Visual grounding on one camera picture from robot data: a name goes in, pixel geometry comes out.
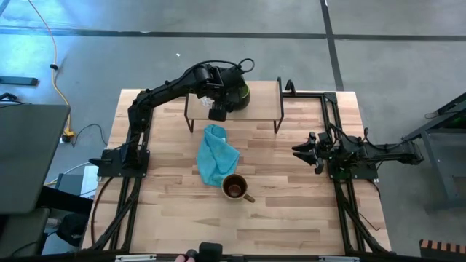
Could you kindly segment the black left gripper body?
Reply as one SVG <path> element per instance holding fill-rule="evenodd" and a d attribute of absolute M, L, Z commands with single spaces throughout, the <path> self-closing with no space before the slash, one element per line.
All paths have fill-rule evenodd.
<path fill-rule="evenodd" d="M 245 81 L 242 76 L 242 71 L 237 67 L 222 69 L 220 76 L 224 86 L 221 104 L 227 111 L 243 110 L 245 107 L 243 98 Z"/>

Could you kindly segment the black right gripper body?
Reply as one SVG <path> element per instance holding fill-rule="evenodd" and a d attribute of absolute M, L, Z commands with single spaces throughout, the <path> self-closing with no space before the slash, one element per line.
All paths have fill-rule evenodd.
<path fill-rule="evenodd" d="M 328 162 L 330 170 L 335 172 L 350 171 L 350 153 L 345 146 L 350 145 L 349 137 L 343 132 L 337 135 L 335 141 L 326 132 L 318 133 L 319 141 L 316 145 L 316 172 L 322 172 L 324 161 Z"/>

